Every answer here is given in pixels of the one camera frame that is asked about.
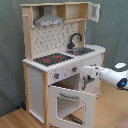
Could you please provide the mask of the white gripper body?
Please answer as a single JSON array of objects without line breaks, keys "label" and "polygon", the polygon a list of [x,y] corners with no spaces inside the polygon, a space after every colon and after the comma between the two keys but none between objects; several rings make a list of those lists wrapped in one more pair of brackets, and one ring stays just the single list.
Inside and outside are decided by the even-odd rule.
[{"label": "white gripper body", "polygon": [[91,78],[97,78],[101,72],[101,69],[97,66],[83,66],[81,70]]}]

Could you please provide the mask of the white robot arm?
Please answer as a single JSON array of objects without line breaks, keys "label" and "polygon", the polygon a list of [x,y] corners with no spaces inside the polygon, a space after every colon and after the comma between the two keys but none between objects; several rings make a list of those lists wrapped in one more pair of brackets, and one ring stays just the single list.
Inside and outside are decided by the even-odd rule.
[{"label": "white robot arm", "polygon": [[91,78],[98,78],[119,90],[128,91],[128,70],[118,72],[101,66],[83,66],[81,70]]}]

